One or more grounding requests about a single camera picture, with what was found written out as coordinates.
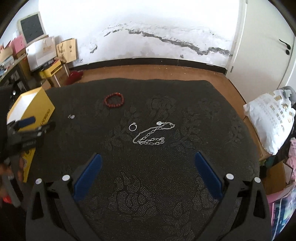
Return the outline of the left hand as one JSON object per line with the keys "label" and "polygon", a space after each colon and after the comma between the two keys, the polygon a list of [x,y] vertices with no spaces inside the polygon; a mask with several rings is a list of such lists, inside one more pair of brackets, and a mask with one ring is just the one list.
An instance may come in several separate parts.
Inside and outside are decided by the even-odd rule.
{"label": "left hand", "polygon": [[11,198],[11,195],[8,193],[8,189],[3,183],[3,178],[7,177],[16,180],[16,184],[19,185],[23,182],[23,168],[24,168],[24,160],[22,157],[18,158],[18,162],[16,162],[16,156],[13,157],[11,161],[10,158],[7,158],[3,163],[1,163],[1,199],[7,198],[8,196]]}

